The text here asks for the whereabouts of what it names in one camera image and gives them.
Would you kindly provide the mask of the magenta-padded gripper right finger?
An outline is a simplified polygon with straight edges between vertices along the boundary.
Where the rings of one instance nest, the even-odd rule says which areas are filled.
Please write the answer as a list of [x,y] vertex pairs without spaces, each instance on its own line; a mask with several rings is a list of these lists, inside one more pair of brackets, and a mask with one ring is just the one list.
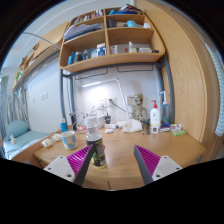
[[134,146],[134,156],[145,185],[182,169],[168,155],[158,156],[138,145]]

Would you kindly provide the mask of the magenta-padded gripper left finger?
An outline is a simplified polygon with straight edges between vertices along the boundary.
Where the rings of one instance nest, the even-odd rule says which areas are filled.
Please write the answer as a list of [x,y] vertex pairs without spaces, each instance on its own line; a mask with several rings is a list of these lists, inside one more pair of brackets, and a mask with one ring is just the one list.
[[68,157],[60,155],[46,166],[44,170],[78,186],[82,186],[93,153],[94,147],[90,145]]

